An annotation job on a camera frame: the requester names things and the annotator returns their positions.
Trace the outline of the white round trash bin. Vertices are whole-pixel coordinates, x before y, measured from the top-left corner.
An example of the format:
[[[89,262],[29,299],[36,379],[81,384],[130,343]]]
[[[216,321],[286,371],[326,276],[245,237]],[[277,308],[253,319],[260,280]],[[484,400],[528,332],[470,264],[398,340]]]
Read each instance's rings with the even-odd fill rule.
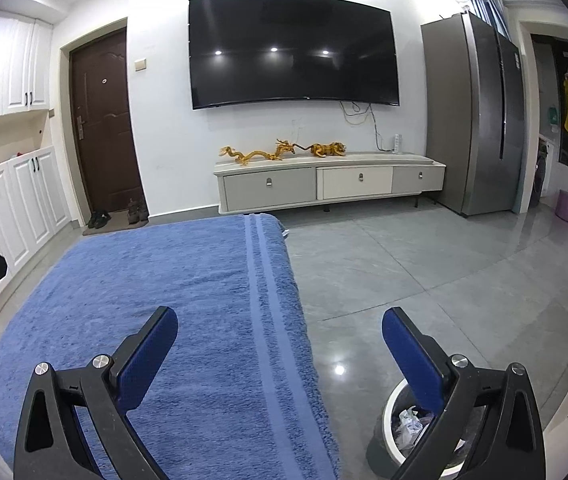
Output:
[[[470,413],[441,479],[458,476],[478,434],[484,411],[484,408],[474,408]],[[415,450],[433,420],[434,414],[423,410],[416,402],[408,382],[405,379],[399,382],[388,396],[366,450],[366,460],[374,474],[390,479]]]

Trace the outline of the black shoes pair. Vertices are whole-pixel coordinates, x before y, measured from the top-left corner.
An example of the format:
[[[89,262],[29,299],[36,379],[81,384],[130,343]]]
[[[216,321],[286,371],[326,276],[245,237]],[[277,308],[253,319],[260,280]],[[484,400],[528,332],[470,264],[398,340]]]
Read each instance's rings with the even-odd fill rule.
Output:
[[[110,214],[103,209],[98,209],[96,211],[94,211],[93,214],[91,214],[91,218],[88,222],[88,224],[86,225],[86,227],[88,229],[101,229],[104,228],[104,226],[106,226],[106,224],[109,222],[109,220],[112,217],[110,216]]]

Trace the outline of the brown shoes pair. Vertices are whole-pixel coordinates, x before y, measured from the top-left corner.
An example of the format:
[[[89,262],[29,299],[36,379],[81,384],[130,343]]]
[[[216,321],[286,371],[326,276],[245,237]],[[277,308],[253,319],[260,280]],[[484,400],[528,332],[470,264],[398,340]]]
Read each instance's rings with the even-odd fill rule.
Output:
[[[145,200],[142,198],[139,200],[134,200],[133,198],[129,200],[127,206],[127,220],[129,226],[133,226],[140,222],[147,222],[148,218],[150,218],[150,214],[148,213]]]

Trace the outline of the brown entrance door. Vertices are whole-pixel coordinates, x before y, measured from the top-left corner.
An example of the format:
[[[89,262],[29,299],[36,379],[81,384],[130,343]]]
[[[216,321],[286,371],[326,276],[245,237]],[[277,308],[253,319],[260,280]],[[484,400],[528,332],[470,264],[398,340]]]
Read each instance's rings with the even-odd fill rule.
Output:
[[[90,211],[110,214],[139,203],[144,192],[132,133],[123,28],[70,52],[69,97]]]

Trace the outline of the blue towel table cover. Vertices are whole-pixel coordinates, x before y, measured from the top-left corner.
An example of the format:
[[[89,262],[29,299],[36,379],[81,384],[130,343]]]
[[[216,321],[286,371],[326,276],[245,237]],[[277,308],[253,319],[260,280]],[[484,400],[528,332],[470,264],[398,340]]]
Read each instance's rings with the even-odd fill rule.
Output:
[[[0,339],[17,479],[335,479],[284,229],[270,214],[84,240]]]

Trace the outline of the purple small bin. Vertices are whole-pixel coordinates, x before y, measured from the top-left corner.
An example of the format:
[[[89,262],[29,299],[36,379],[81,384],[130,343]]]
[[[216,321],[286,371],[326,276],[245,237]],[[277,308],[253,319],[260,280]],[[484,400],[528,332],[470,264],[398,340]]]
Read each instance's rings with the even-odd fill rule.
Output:
[[[555,215],[557,218],[568,222],[568,192],[565,190],[559,190],[557,193]]]

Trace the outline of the white TV cabinet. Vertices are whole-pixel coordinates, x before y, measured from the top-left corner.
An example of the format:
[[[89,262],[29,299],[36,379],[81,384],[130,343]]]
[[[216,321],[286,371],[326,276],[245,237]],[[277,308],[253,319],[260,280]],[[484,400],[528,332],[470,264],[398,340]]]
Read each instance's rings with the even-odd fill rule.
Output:
[[[439,192],[445,172],[425,156],[369,152],[229,162],[214,175],[220,214],[244,214]]]

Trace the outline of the white power strip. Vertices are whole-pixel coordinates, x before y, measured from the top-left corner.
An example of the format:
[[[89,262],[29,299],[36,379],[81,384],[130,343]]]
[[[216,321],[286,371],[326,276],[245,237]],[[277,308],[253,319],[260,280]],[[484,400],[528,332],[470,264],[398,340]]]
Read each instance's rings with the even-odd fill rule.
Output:
[[[402,134],[396,133],[394,135],[394,153],[399,154],[402,151]]]

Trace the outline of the gold dragon figurine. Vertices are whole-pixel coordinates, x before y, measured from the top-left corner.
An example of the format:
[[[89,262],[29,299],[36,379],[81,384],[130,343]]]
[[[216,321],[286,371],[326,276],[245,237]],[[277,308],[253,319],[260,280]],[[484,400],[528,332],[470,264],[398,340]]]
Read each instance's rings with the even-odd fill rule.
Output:
[[[290,141],[278,139],[275,141],[275,149],[273,152],[253,150],[248,153],[243,153],[237,151],[235,148],[232,148],[232,146],[227,145],[220,150],[219,156],[231,157],[237,164],[246,166],[255,157],[261,157],[265,160],[282,160],[286,154],[294,153],[295,147],[293,143],[290,143]]]

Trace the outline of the gold tiger figurine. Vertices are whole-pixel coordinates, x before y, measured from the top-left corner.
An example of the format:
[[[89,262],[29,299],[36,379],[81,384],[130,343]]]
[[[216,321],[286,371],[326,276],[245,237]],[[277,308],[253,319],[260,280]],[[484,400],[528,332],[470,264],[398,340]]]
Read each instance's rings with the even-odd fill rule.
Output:
[[[340,142],[332,142],[330,144],[313,143],[305,148],[313,156],[324,158],[327,156],[345,156],[346,146]]]

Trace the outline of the grey refrigerator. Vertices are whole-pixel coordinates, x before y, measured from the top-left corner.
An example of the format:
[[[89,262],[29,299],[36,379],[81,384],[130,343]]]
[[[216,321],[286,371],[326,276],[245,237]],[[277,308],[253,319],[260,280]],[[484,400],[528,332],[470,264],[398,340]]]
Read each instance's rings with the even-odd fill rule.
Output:
[[[518,49],[468,12],[421,32],[426,156],[446,166],[438,202],[463,217],[513,209],[525,148]]]

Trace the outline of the white wall cupboards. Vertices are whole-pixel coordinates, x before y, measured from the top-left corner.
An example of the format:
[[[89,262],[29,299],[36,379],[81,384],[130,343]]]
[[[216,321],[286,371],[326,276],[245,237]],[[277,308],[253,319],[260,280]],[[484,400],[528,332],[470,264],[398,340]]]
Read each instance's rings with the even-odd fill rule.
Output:
[[[52,27],[0,11],[0,310],[22,270],[70,220],[49,119]]]

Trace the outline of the black wall television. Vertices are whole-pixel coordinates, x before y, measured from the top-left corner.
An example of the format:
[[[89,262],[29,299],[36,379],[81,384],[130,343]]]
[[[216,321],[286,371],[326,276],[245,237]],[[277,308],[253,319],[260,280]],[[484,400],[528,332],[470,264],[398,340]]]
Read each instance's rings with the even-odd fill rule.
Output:
[[[388,11],[346,0],[191,0],[192,105],[400,103]]]

